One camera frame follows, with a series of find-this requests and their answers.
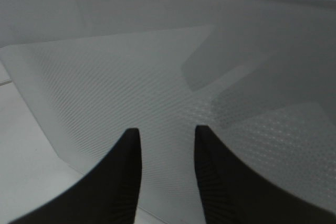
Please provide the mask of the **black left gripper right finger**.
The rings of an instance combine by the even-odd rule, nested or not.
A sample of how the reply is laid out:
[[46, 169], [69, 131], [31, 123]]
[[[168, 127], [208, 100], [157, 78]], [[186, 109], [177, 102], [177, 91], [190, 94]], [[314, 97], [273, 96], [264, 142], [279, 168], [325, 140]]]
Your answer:
[[206, 223], [335, 223], [248, 167], [207, 125], [195, 128], [194, 169]]

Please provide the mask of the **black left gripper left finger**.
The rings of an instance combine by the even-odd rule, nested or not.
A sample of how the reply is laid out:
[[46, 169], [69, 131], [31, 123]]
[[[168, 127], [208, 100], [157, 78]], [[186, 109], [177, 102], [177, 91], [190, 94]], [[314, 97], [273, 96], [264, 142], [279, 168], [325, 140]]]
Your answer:
[[142, 177], [140, 132], [127, 129], [81, 180], [13, 223], [134, 223]]

